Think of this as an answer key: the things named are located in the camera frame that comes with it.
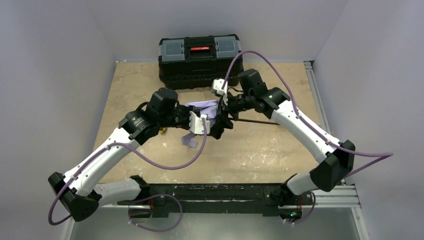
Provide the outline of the lilac umbrella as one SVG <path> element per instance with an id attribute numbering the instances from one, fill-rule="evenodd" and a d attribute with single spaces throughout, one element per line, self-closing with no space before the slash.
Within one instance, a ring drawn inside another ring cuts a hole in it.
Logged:
<path id="1" fill-rule="evenodd" d="M 212 127 L 218 117 L 217 117 L 217 110 L 218 110 L 218 100 L 204 100 L 204 101 L 193 101 L 188 102 L 185 104 L 187 107 L 194 107 L 196 110 L 199 110 L 201 115 L 207 115 L 207 120 L 210 121 L 210 126 Z M 187 146 L 189 148 L 196 148 L 198 146 L 198 143 L 194 140 L 192 140 L 195 137 L 194 133 L 188 133 L 187 135 L 184 135 L 181 138 L 181 143 L 184 146 Z"/>

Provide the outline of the black plastic toolbox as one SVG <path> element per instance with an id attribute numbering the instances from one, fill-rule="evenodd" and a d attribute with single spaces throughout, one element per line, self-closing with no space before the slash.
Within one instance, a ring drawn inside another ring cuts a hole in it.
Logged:
<path id="1" fill-rule="evenodd" d="M 228 76 L 230 87 L 238 85 L 243 59 L 236 34 L 162 38 L 158 45 L 159 79 L 173 90 L 211 87 L 215 79 Z"/>

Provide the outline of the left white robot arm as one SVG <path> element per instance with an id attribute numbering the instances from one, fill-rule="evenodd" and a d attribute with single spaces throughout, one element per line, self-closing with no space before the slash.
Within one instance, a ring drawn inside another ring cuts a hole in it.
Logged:
<path id="1" fill-rule="evenodd" d="M 80 222 L 105 205 L 150 199 L 150 186 L 139 175 L 112 183 L 100 183 L 100 180 L 130 153 L 163 170 L 179 170 L 191 165 L 193 159 L 179 166 L 160 165 L 137 149 L 157 136 L 162 128 L 189 130 L 191 121 L 199 113 L 193 105 L 180 104 L 175 90 L 155 91 L 149 101 L 128 112 L 86 159 L 65 173 L 54 172 L 49 176 L 55 199 L 48 211 L 48 223 L 57 226 L 70 218 Z"/>

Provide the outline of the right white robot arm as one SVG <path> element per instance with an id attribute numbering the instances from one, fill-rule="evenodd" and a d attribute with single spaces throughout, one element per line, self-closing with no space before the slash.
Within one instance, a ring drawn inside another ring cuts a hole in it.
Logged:
<path id="1" fill-rule="evenodd" d="M 242 93 L 233 96 L 223 79 L 215 79 L 212 92 L 219 96 L 217 120 L 210 135 L 219 139 L 224 129 L 232 129 L 232 116 L 240 112 L 255 110 L 288 130 L 311 153 L 318 165 L 310 170 L 290 177 L 281 186 L 282 195 L 293 197 L 313 190 L 331 191 L 353 169 L 355 145 L 346 140 L 341 142 L 321 129 L 304 115 L 290 96 L 282 89 L 267 88 L 260 73 L 248 69 L 238 75 Z"/>

